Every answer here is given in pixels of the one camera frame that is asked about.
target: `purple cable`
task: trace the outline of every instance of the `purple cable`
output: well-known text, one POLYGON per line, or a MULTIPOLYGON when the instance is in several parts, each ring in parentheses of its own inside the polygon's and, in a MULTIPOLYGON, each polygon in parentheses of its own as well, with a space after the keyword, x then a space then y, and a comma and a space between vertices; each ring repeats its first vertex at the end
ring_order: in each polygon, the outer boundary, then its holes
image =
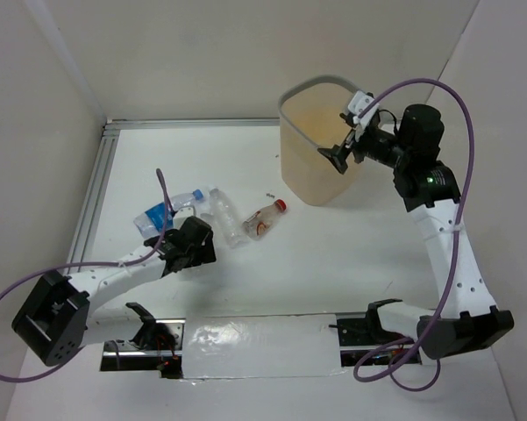
MULTIPOLYGON (((470 116, 470 113, 466 107, 466 104, 464 103, 464 100, 458 95, 458 93, 452 89, 450 86, 446 85, 445 83, 442 83, 440 81, 434 80, 434 79, 428 79, 428 78, 417 78, 417 79, 409 79, 408 81, 397 83, 396 85, 392 86, 391 88, 385 90, 381 94, 379 94, 360 114, 359 118, 362 118, 365 114, 367 114, 377 103, 379 103, 382 99, 384 99, 386 96, 394 92, 395 90, 398 90, 399 88, 403 88, 404 86, 408 85, 414 85, 417 83, 427 83, 430 85, 437 86, 439 88, 444 89, 446 92, 448 92, 458 103, 459 107, 462 109, 462 112, 464 113, 464 118, 466 119, 466 127, 467 127, 467 137, 468 137, 468 143, 469 143, 469 157, 467 162, 467 171, 466 171, 466 180, 464 181, 464 188, 462 191, 462 198, 458 205, 458 210, 456 212, 456 218, 455 218, 455 224, 459 225, 462 220, 462 214, 464 213, 464 206, 466 204, 467 194, 470 190, 470 183, 472 181, 472 173, 474 171, 474 156, 475 156, 475 148, 474 148, 474 125, 472 123, 472 117, 470 116)), ((359 368, 362 367, 362 365, 371 357, 375 356, 378 352, 383 351, 391 346, 395 345, 401 345, 403 343, 406 343, 410 340, 410 338, 404 338, 404 339, 398 339, 393 342, 390 342, 388 344, 382 345, 377 347, 376 349, 373 349, 372 351, 366 353, 354 366, 353 370, 353 376, 356 380, 359 382, 375 382, 377 380, 383 379, 386 376, 390 376, 392 380, 397 384, 399 387, 412 391, 412 392, 419 392, 428 389, 431 387, 435 381, 438 379, 438 376, 440 375, 440 361, 437 361, 437 372, 433 379, 426 384, 425 386, 421 388, 409 388, 407 386, 402 385, 399 381, 395 379, 393 376, 394 372, 399 369, 403 364, 408 362, 413 355, 419 352, 419 347, 425 340, 425 338, 429 335, 429 333, 432 330, 432 327, 437 323, 438 318, 440 318, 440 314, 442 313, 442 310, 445 307, 446 301, 448 300, 448 296, 450 295, 450 292, 452 290, 452 283, 454 281, 454 276, 456 275, 456 267, 458 266, 458 247, 459 247, 459 232, 454 232, 452 236, 452 258, 450 262, 450 270, 448 273, 448 279, 446 281, 445 289, 442 293, 442 296, 440 297, 440 301, 438 302, 437 309, 435 309, 434 314, 431 317, 431 320, 425 327, 423 333, 421 336, 417 339, 417 342, 408 350, 406 351, 402 357, 399 357, 395 361, 390 361, 388 364, 388 368, 384 371, 376 374, 376 375, 370 375, 368 377, 362 377, 359 375, 359 368)))
MULTIPOLYGON (((164 225, 161 228, 160 236, 158 237, 158 241, 156 241, 156 244, 152 248, 152 250, 145 256, 136 259, 136 260, 129 260, 126 261, 124 266, 134 266, 142 263, 145 260, 150 259, 154 253, 160 248, 161 242, 164 238, 164 233, 166 232, 167 228, 167 217, 169 210, 168 208, 171 208, 171 201, 169 200, 169 196, 167 195, 167 188, 166 188, 166 181, 164 180, 164 174, 162 174, 161 170, 159 168, 156 168, 156 175, 158 176, 158 181, 160 182, 161 190, 164 194, 164 225)), ((24 276, 19 281, 16 281, 12 283, 8 288, 6 288, 4 291, 0 293, 0 301, 10 294, 15 288, 19 287, 20 285, 23 285, 24 283, 30 281, 33 278, 36 278, 37 276, 41 276, 45 274, 46 272, 50 272, 52 270, 61 270, 61 269, 67 269, 67 268, 85 268, 90 266, 99 266, 99 267, 108 267, 108 268, 118 268, 121 266, 121 262, 119 261, 81 261, 78 263, 65 263, 63 265, 59 266, 52 266, 50 268, 45 268, 38 270, 37 272, 33 272, 32 274, 29 274, 27 276, 24 276)), ((60 370, 62 367, 64 367, 68 362, 70 362, 82 349, 78 349, 76 353, 73 354, 72 358, 70 360, 64 362, 63 364, 60 364, 45 373, 41 373, 40 375, 33 375, 30 377, 9 377, 7 375, 1 375, 0 374, 0 380, 2 382, 9 382, 9 383, 28 383, 28 382, 35 382, 36 380, 40 380, 44 377, 47 377, 48 375, 51 375, 52 373, 60 370)))

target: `purple hose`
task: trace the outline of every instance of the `purple hose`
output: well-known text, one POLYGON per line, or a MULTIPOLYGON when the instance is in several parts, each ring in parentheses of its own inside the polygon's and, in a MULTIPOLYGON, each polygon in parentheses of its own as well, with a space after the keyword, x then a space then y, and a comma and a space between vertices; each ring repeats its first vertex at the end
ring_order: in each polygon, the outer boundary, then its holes
MULTIPOLYGON (((404 86, 413 85, 416 83, 428 83, 430 85, 438 86, 439 88, 444 89, 446 92, 448 92, 450 95, 453 96, 453 98, 458 103, 459 107, 462 109, 462 112, 464 113, 464 118, 466 119, 466 127, 467 127, 467 138, 469 143, 469 158, 467 162, 467 171, 466 171, 466 180, 464 181, 464 188, 462 191, 462 197, 458 205, 458 210, 456 212, 456 218, 455 218, 455 224, 459 225, 462 220, 462 214, 464 213, 464 206, 466 204, 467 194, 470 190, 470 183, 472 181, 472 173, 474 171, 474 156, 475 156, 475 148, 474 148, 474 125, 472 124, 472 117, 470 116, 469 111, 467 110, 466 104, 464 103, 464 100, 458 95, 458 93, 446 85, 445 83, 442 83, 440 81, 436 81, 434 79, 427 79, 427 78, 418 78, 418 79, 409 79, 408 81, 397 83, 396 85, 392 86, 391 88, 387 89, 386 91, 382 92, 378 95, 359 115, 359 118, 362 118, 367 112, 369 112, 372 107, 374 107, 377 103, 379 103, 383 98, 394 92, 395 90, 398 90, 399 88, 403 88, 404 86)), ((452 237, 452 259, 450 262, 450 270, 448 273, 448 280, 446 281, 445 289, 442 293, 442 296, 440 297, 440 301, 438 302, 437 309, 435 309, 434 314, 431 317, 431 320, 425 327, 423 333, 421 336, 417 339, 417 342, 409 348, 408 351, 405 352, 405 354, 402 357, 394 359, 397 360, 395 362, 394 360, 390 361, 390 364, 388 365, 388 368, 384 371, 376 374, 376 375, 370 375, 368 377, 362 377, 359 375, 359 368, 362 367, 362 365, 371 357, 375 356, 378 352, 383 351, 384 349, 387 349, 391 346, 395 345, 401 345, 402 343, 405 343, 406 341, 409 341, 409 338, 404 339, 398 339, 393 342, 390 342, 388 344, 382 345, 377 347, 376 349, 370 351, 369 353, 365 354, 354 366, 353 375, 356 380, 359 382, 374 382, 376 380, 380 380, 386 376, 390 376, 392 380, 400 386, 401 388, 408 390, 408 391, 423 391, 428 389, 430 386, 432 386, 435 381, 438 379, 438 376, 440 375, 440 361, 437 361, 437 372, 433 379, 426 384, 425 386, 417 389, 409 388, 407 386, 402 385, 400 382, 398 382, 395 377, 393 376, 394 372, 399 369, 403 364, 408 362, 413 355, 419 352, 419 347, 423 343, 424 339, 429 335, 429 333, 432 330, 432 327, 437 323, 438 318, 440 318, 440 314, 442 313, 442 310, 445 307, 446 301, 448 300, 448 296, 450 295, 450 292, 452 290, 452 283, 454 281, 454 276, 456 275, 456 267, 458 266, 458 246, 459 246, 459 232, 454 232, 452 237)))
MULTIPOLYGON (((164 203, 166 206, 164 207, 164 225, 161 228, 160 236, 158 237, 158 241, 152 248, 152 250, 145 256, 136 259, 136 260, 129 260, 125 262, 125 266, 134 266, 142 263, 145 260, 150 259, 154 253, 160 248, 161 241, 164 238, 164 233, 166 232, 167 228, 167 217, 168 217, 168 208, 171 208, 171 201, 169 200, 169 196, 167 195, 167 188, 166 188, 166 181, 164 180, 164 174, 162 174, 161 170, 159 168, 156 169, 156 175, 158 176, 158 181, 160 182, 161 190, 164 194, 164 203)), ((19 287, 20 285, 30 281, 33 278, 36 278, 37 276, 41 276, 45 274, 46 272, 50 272, 52 270, 61 270, 61 269, 67 269, 67 268, 85 268, 90 266, 100 266, 100 267, 109 267, 109 268, 117 268, 121 265, 118 261, 82 261, 79 263, 65 263, 63 265, 59 266, 53 266, 50 268, 41 269, 37 272, 33 272, 32 274, 29 274, 27 276, 24 276, 19 281, 16 281, 12 283, 8 288, 6 288, 4 291, 0 293, 0 301, 10 294, 15 288, 19 287)), ((76 353, 73 354, 72 358, 74 358, 82 349, 78 349, 76 353)), ((43 377, 47 377, 48 375, 51 375, 52 373, 58 371, 62 367, 64 367, 65 364, 67 364, 70 360, 64 362, 63 364, 60 364, 45 373, 41 373, 40 375, 33 375, 31 377, 9 377, 7 375, 1 375, 0 374, 0 380, 2 382, 10 382, 10 383, 28 383, 28 382, 34 382, 36 380, 42 379, 43 377)))

